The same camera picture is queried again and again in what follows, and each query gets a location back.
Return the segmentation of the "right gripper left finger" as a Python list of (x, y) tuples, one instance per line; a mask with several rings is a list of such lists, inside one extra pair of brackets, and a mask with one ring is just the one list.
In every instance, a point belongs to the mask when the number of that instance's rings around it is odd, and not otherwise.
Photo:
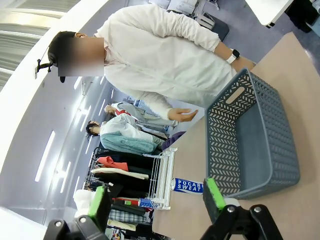
[(80, 215), (71, 222), (66, 222), (64, 219), (51, 220), (43, 238), (45, 240), (107, 240), (105, 232), (111, 205), (108, 188), (100, 186), (96, 189), (87, 214)]

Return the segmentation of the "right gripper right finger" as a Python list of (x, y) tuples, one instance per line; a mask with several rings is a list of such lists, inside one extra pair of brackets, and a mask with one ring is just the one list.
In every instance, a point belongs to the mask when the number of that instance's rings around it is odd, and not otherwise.
[(283, 239), (265, 205), (256, 204), (244, 209), (227, 204), (213, 178), (203, 181), (202, 198), (211, 220), (202, 240), (229, 240), (233, 235), (240, 235), (245, 240)]

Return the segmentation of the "person's right hand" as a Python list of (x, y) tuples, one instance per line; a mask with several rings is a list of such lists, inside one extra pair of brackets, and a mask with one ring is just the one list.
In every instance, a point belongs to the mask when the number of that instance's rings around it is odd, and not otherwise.
[(192, 111), (189, 108), (171, 108), (168, 111), (168, 118), (173, 121), (181, 122), (190, 122), (198, 113), (198, 110)]

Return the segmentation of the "person's left hand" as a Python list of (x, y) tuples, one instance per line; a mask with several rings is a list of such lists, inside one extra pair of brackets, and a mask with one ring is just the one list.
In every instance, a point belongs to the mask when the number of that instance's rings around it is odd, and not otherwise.
[(255, 66), (255, 62), (243, 56), (238, 57), (234, 62), (232, 62), (232, 67), (236, 70), (236, 72), (239, 72), (244, 68), (252, 70)]

